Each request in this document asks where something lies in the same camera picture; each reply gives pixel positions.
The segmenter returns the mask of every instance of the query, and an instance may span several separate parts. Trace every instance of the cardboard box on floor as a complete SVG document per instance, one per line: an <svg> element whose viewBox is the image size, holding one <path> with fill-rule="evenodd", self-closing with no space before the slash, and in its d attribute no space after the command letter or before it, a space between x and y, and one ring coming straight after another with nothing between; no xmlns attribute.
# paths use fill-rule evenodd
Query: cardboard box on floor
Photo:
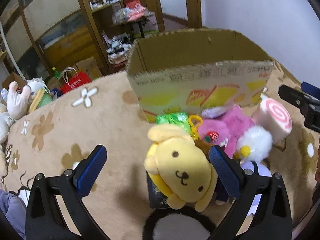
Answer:
<svg viewBox="0 0 320 240"><path fill-rule="evenodd" d="M77 62L75 65L72 66L77 72L85 72L93 81L96 78L102 77L101 71L97 65L96 59L92 56L85 60L81 60ZM68 72L68 78L71 78L75 76L74 73ZM53 77L49 80L47 86L50 90L57 88L61 90L61 87L65 84L63 77L60 77L57 79L56 77Z"/></svg>
<svg viewBox="0 0 320 240"><path fill-rule="evenodd" d="M2 82L2 88L9 89L9 85L12 81L15 81L18 83L19 87L22 89L27 82L23 80L22 77L17 75L16 73L12 72L3 82Z"/></svg>
<svg viewBox="0 0 320 240"><path fill-rule="evenodd" d="M96 59L92 56L76 63L77 71L86 72L91 81L102 77L101 71L97 65Z"/></svg>
<svg viewBox="0 0 320 240"><path fill-rule="evenodd" d="M241 33L183 29L134 42L127 75L149 122L158 114L256 104L273 59Z"/></svg>

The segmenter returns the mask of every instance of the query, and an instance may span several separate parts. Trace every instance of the beige fluffy carpet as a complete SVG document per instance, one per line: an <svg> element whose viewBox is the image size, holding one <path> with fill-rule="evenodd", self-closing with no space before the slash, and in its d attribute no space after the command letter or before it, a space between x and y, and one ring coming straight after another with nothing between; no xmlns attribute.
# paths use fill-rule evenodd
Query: beige fluffy carpet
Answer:
<svg viewBox="0 0 320 240"><path fill-rule="evenodd" d="M277 90L281 84L299 88L299 83L280 64L276 66L266 94L287 108L293 130L286 140L273 147L269 162L271 172L278 171L284 178L293 223L297 223L311 206L319 135L303 126L298 109L279 99ZM151 145L147 138L151 124L145 121L125 72L85 86L88 90L98 88L98 93L91 97L92 107L71 106L80 98L81 88L78 88L11 127L6 145L10 162L5 188L17 192L24 173L21 181L25 186L27 180L39 172L47 177L60 175L88 156L97 144L102 144L107 148L108 160L83 202L111 239L141 239L144 223L152 213L143 168L145 154ZM254 110L255 107L248 107L244 112L250 115ZM25 120L29 121L27 135L21 135ZM308 146L314 149L313 156L308 153ZM70 229L77 232L61 198L59 203ZM217 206L212 202L203 214L217 225L230 206L230 203ZM251 219L246 219L242 231Z"/></svg>

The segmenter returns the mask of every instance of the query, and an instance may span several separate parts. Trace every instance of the bottle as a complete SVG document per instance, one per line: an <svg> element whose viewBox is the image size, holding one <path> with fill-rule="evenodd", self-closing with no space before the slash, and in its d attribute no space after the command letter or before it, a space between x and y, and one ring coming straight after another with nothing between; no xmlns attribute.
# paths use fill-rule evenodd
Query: bottle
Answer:
<svg viewBox="0 0 320 240"><path fill-rule="evenodd" d="M54 76L55 76L57 79L59 79L60 76L61 76L61 73L60 73L58 70L56 70L55 67L53 67L52 70L53 70Z"/></svg>

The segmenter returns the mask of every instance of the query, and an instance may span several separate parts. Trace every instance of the small wooden table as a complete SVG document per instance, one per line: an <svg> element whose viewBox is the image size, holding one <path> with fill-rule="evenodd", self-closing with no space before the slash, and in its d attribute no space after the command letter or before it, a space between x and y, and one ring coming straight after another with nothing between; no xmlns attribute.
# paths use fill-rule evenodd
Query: small wooden table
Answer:
<svg viewBox="0 0 320 240"><path fill-rule="evenodd" d="M151 17L152 15L148 15L148 16L143 16L135 21L124 21L124 22L118 22L118 23L115 23L113 24L111 27L114 27L114 26L124 26L124 25L129 25L130 26L130 41L133 42L134 40L134 33L133 33L133 23L138 23L138 26L139 26L139 30L140 30L140 34L141 34L141 37L144 38L144 31L143 31L143 27L142 27L142 23L143 22L147 22L148 21L148 18Z"/></svg>

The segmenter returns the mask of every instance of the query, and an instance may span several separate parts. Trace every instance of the white flower pattern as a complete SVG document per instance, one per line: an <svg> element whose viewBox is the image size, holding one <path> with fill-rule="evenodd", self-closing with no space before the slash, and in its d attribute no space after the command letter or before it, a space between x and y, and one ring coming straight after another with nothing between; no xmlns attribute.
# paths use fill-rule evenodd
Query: white flower pattern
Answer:
<svg viewBox="0 0 320 240"><path fill-rule="evenodd" d="M27 135L27 128L29 126L29 121L27 120L24 120L23 122L23 129L21 130L21 135L24 134L24 135Z"/></svg>
<svg viewBox="0 0 320 240"><path fill-rule="evenodd" d="M72 106L79 106L82 103L84 103L84 107L86 107L86 108L91 107L92 101L91 101L90 97L92 97L96 93L98 93L97 87L94 87L94 88L90 89L89 91L87 90L87 88L83 88L81 90L81 97L79 99L77 99L76 101L74 101L72 103Z"/></svg>

